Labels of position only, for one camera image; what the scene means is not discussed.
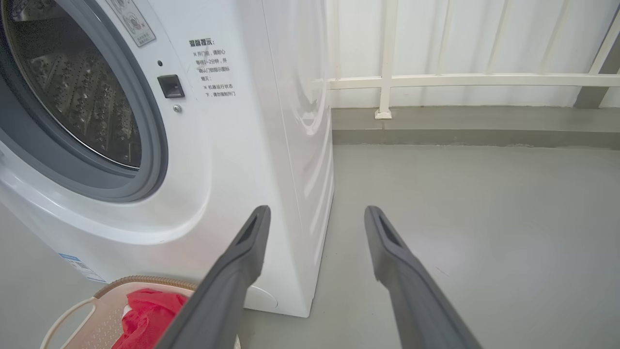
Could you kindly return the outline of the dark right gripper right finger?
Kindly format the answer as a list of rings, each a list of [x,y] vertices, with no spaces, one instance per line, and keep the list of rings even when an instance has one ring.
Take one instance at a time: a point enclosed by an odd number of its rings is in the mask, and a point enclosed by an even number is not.
[[[389,291],[403,349],[479,349],[465,321],[381,208],[364,225],[376,279]]]

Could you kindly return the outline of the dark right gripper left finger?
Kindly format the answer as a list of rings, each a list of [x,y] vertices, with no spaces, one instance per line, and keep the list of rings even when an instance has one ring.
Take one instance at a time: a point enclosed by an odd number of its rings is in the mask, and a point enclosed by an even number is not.
[[[157,343],[157,349],[232,349],[248,288],[261,275],[271,211],[256,207]]]

